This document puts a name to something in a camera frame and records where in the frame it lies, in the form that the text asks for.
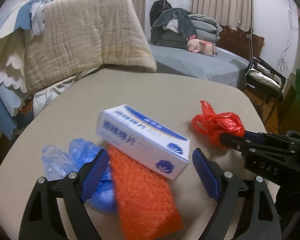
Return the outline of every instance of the plastic bag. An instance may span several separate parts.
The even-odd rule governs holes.
[[[206,101],[200,101],[202,114],[196,115],[191,125],[204,135],[208,135],[211,143],[217,147],[226,148],[220,141],[220,135],[224,132],[243,137],[244,127],[237,114],[227,112],[216,114],[212,106]]]
[[[74,139],[69,145],[69,154],[53,145],[42,149],[42,162],[47,180],[63,179],[72,171],[78,172],[81,167],[93,161],[101,147],[84,139]],[[106,168],[95,194],[87,201],[101,212],[117,212],[114,185],[110,165]]]

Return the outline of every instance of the metal screw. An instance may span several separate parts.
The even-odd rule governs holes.
[[[44,183],[45,181],[46,181],[46,178],[45,178],[45,177],[40,177],[40,178],[38,179],[38,183],[40,183],[40,184]]]
[[[224,173],[224,175],[225,175],[227,178],[231,178],[231,177],[233,176],[233,174],[232,174],[231,172],[229,172],[229,171],[226,171],[226,172]]]
[[[263,182],[263,177],[256,176],[256,180],[257,180],[258,182]]]
[[[75,179],[77,177],[77,173],[76,172],[70,172],[69,175],[68,175],[68,177],[70,179]]]

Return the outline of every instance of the cardboard box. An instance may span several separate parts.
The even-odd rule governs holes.
[[[174,179],[189,162],[190,140],[128,105],[104,110],[97,134],[152,171]]]

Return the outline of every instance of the stuffed animal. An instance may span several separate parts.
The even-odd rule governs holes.
[[[193,53],[201,53],[207,56],[218,55],[216,46],[213,46],[211,42],[199,40],[192,35],[187,43],[188,51]]]

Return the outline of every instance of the chair armrest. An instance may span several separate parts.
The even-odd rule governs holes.
[[[271,67],[267,62],[265,62],[263,59],[261,59],[259,57],[253,57],[252,60],[259,63],[261,66],[263,66],[267,70],[269,70],[271,74],[277,75],[281,79],[281,83],[282,83],[282,87],[283,87],[283,85],[286,82],[286,78],[282,74],[280,74],[273,67]]]

